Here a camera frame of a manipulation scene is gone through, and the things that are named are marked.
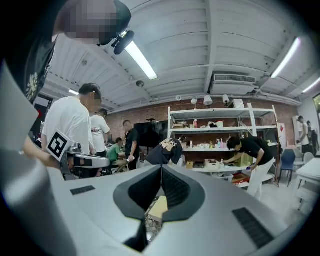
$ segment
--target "green shirt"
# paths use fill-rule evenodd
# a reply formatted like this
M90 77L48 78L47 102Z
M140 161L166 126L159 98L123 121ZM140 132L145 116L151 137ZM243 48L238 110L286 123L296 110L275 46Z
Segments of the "green shirt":
M118 144L114 144L112 147L110 147L107 157L109 158L110 162L114 162L118 160L119 153L121 153L121 148L118 146Z

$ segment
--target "fluorescent light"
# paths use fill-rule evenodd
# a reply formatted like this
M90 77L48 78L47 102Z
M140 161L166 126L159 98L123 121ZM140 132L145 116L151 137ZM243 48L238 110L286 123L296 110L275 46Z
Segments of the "fluorescent light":
M135 42L131 42L125 50L131 55L131 57L135 60L135 62L140 66L143 72L147 75L150 80L157 79L158 76L150 66L149 62L139 50Z
M288 64L292 56L295 54L296 50L298 49L299 45L301 43L301 40L297 37L293 44L290 47L290 50L280 63L280 65L276 68L276 70L272 73L271 78L275 78L279 75L279 73L285 68L285 66Z
M315 80L315 82L313 83L313 84L311 84L307 89L305 89L304 91L303 91L303 93L306 93L307 91L309 91L312 87L314 87L315 85L317 85L317 83L319 83L320 82L320 77L317 79L317 80Z
M76 92L76 91L74 91L74 90L69 90L69 93L72 93L72 94L74 94L74 95L79 95L79 92Z

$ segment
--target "red brick wall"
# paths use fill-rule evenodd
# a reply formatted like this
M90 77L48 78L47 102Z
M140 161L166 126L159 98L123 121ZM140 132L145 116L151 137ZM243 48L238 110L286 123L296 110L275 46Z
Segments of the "red brick wall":
M206 106L203 105L203 101L198 100L197 109L204 109ZM272 105L275 107L276 115L279 123L285 124L286 129L286 140L292 145L294 144L294 128L292 123L292 117L298 115L298 110L295 106L290 106L282 103L271 102L266 100L253 100L253 99L243 99L244 105L247 106L247 103L251 103L253 108L258 109L272 109ZM146 123L147 119L153 118L156 121L166 121L168 120L168 107L171 107L171 111L179 111L179 110L192 110L194 106L191 104L190 100L183 100L181 104L179 102L168 102L158 105L146 106L142 108L136 108L120 113L110 114L107 116L106 121L108 126L110 127L110 133L112 134L113 140L117 137L120 137L122 130L122 123L124 120L130 120L133 124L138 123ZM211 108L224 108L222 102L215 102L211 106ZM250 118L244 118L242 121L247 125L251 125ZM237 125L236 119L223 119L223 123L225 127ZM261 119L256 118L257 125L261 125ZM208 120L199 120L198 127L203 125L207 125ZM267 114L263 117L264 125L274 125L275 119L274 115ZM223 141L226 141L229 134L188 134L188 139L192 140L193 144L196 145L198 143L209 143L210 140L216 142L216 139L222 138Z

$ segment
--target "white ceiling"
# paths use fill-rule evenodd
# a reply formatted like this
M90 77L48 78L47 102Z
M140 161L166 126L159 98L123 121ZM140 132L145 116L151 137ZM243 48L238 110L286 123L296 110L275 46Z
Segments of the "white ceiling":
M254 77L256 84L213 83L213 95L245 95L254 88L298 100L320 76L314 46L283 8L268 0L122 0L131 10L129 30L158 79L149 80L131 56L111 45L82 45L60 35L42 94L69 96L97 83L103 106L121 111L189 99L208 92L212 73ZM268 76L295 37L301 45L280 75ZM144 81L144 87L136 81Z

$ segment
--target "black cap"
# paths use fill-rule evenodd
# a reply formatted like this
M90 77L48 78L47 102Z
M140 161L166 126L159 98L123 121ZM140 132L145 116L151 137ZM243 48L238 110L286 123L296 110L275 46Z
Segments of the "black cap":
M124 3L119 0L114 0L114 5L116 8L116 19L110 27L110 32L107 33L107 38L100 42L100 45L103 46L109 44L113 39L126 31L132 18L129 8Z

